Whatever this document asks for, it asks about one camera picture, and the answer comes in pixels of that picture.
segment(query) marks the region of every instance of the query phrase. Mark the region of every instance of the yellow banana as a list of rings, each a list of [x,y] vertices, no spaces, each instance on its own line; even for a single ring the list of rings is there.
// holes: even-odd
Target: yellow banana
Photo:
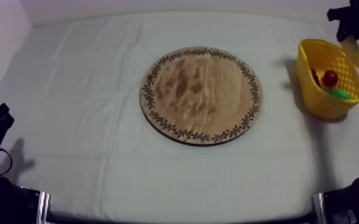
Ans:
[[[359,68],[359,45],[351,35],[341,42],[341,48],[348,58]]]

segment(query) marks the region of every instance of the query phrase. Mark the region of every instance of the white tablecloth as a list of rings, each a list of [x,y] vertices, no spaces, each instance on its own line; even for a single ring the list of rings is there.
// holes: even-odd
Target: white tablecloth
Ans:
[[[51,193],[54,212],[108,220],[302,215],[312,209],[312,195],[359,177],[359,105],[341,121],[323,122],[304,115],[290,84],[299,41],[335,42],[334,27],[247,14],[158,13],[36,28],[0,84],[0,103],[16,118],[2,146],[23,152],[14,164],[17,184]],[[259,77],[260,116],[238,139],[186,146],[143,116],[138,93],[146,70],[189,46],[226,50]]]

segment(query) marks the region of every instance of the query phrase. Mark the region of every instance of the plastic basket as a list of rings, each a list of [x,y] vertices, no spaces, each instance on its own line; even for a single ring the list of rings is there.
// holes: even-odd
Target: plastic basket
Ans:
[[[328,94],[315,83],[311,69],[321,80],[324,72],[333,70],[338,74],[335,89],[342,89],[350,99],[341,99]],[[307,110],[324,119],[336,119],[359,103],[359,75],[355,65],[336,45],[319,39],[304,39],[299,44],[296,65],[304,104]]]

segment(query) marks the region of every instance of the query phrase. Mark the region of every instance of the round wooden board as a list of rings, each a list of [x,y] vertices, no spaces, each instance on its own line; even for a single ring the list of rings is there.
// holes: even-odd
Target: round wooden board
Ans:
[[[183,48],[147,71],[140,104],[147,120],[169,138],[215,145],[245,133],[257,119],[262,88],[250,67],[215,48]]]

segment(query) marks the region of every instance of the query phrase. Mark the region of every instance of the red fruit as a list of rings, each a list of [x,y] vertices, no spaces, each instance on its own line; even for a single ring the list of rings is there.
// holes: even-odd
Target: red fruit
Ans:
[[[321,80],[324,86],[333,88],[338,82],[338,75],[333,70],[327,70]]]
[[[310,71],[312,72],[313,75],[313,79],[316,82],[317,86],[320,87],[320,82],[318,81],[318,77],[316,75],[316,71],[314,69],[310,69]]]

